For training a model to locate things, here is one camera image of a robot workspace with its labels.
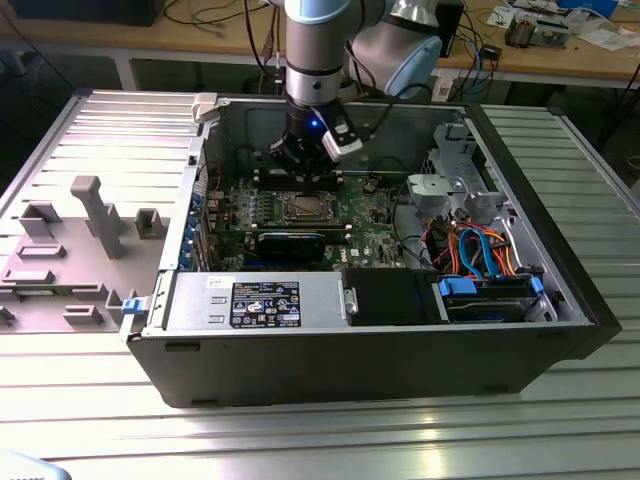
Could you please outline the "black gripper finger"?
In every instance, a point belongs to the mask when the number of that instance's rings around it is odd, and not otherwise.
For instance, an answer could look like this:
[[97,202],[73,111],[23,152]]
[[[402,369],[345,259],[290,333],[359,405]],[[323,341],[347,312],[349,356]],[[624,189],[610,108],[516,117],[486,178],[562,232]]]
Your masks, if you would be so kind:
[[304,144],[296,139],[279,139],[269,146],[270,159],[285,172],[284,183],[308,193],[313,187],[312,160]]
[[318,191],[337,191],[341,186],[341,174],[330,155],[321,149],[310,163],[311,188]]

